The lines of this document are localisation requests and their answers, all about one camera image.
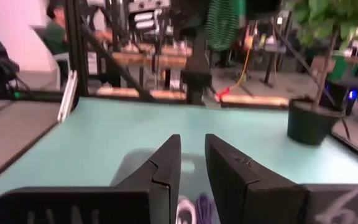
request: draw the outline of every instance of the black plant pot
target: black plant pot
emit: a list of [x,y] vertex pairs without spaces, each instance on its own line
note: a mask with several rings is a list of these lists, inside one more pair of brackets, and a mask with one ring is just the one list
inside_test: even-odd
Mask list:
[[311,111],[312,99],[292,99],[288,108],[287,136],[310,146],[319,146],[341,117],[337,108]]

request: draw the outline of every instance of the potted plant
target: potted plant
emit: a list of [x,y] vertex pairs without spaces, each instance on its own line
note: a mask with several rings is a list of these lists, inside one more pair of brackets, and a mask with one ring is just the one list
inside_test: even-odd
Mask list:
[[318,91],[314,99],[290,100],[287,135],[293,140],[320,145],[343,115],[342,108],[323,107],[321,95],[329,70],[333,68],[334,46],[340,36],[347,44],[350,30],[358,27],[358,0],[295,0],[293,17],[301,26],[300,40],[311,45],[315,40],[329,39],[329,47],[319,63]]

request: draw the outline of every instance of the chair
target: chair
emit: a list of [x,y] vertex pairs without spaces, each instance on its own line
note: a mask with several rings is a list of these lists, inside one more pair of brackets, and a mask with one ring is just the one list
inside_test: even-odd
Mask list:
[[[34,30],[34,32],[38,35],[38,37],[42,40],[42,42],[45,44],[44,42],[44,34],[45,34],[45,30],[46,28],[44,26],[31,26],[31,28]],[[67,64],[67,72],[71,71],[71,67],[70,67],[70,56],[68,53],[63,53],[63,54],[58,54],[58,55],[53,55],[53,58],[55,59],[55,61],[57,63],[59,62],[63,62]],[[58,90],[60,90],[60,85],[61,85],[61,77],[63,74],[61,74],[61,72],[63,72],[60,69],[60,66],[58,64],[57,67],[57,73],[56,73],[56,88]]]

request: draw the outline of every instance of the light blue table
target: light blue table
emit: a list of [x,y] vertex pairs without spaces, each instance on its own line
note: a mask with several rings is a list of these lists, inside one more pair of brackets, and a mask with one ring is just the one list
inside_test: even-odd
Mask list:
[[109,186],[180,134],[180,194],[211,194],[204,138],[213,133],[296,183],[358,184],[358,157],[328,138],[319,148],[286,136],[287,112],[209,110],[83,98],[63,123],[0,175],[0,195],[25,186]]

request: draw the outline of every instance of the white wall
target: white wall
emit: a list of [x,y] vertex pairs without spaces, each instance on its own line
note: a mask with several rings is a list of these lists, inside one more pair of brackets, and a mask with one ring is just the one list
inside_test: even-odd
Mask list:
[[45,0],[0,0],[0,41],[21,70],[49,72],[52,56],[30,25],[45,25]]

